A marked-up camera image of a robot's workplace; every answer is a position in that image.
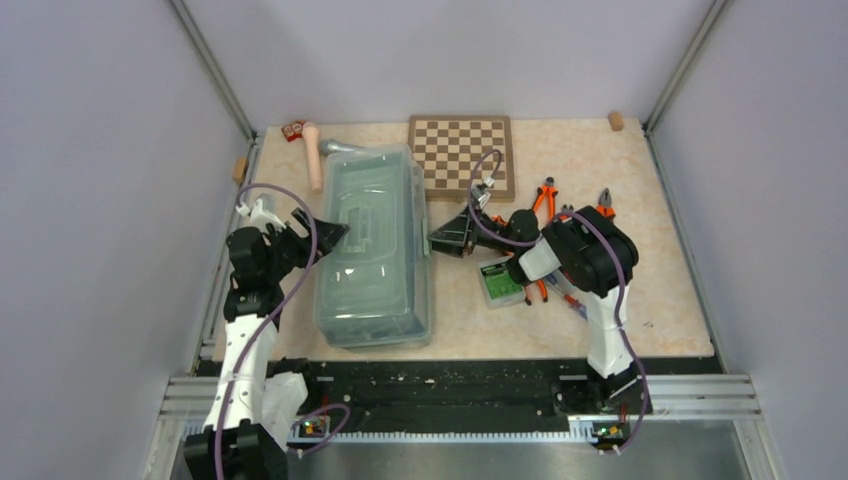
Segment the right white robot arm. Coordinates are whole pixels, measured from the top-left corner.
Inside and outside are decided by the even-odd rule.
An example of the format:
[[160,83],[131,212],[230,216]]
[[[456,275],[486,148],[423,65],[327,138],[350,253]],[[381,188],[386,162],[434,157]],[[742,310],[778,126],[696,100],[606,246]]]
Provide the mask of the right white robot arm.
[[483,247],[501,254],[489,270],[518,288],[553,274],[571,285],[590,328],[587,400],[600,412],[626,400],[639,370],[621,330],[639,253],[597,209],[563,210],[540,225],[529,209],[503,220],[469,202],[429,232],[370,206],[336,208],[330,218],[343,230],[317,269],[313,300],[313,320],[330,345],[354,350],[426,340],[432,330],[429,253],[463,258]]

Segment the green plastic tool box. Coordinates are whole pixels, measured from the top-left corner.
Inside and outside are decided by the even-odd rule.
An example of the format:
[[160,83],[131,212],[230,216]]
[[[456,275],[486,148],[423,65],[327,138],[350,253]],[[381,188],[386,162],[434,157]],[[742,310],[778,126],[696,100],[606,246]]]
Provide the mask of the green plastic tool box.
[[431,272],[422,168],[405,144],[334,153],[324,218],[348,232],[315,270],[314,320],[337,348],[422,345]]

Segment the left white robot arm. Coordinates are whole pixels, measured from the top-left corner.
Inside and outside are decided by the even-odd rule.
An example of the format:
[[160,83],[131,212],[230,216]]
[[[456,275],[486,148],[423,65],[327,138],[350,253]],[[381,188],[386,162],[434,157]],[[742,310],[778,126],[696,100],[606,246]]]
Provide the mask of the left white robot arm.
[[304,360],[268,372],[279,331],[281,287],[295,269],[309,271],[348,233],[345,224],[293,213],[307,228],[286,224],[241,227],[227,240],[233,268],[224,304],[227,345],[212,406],[201,430],[189,435],[184,459],[194,479],[285,479],[287,450],[297,413],[319,404],[320,386]]

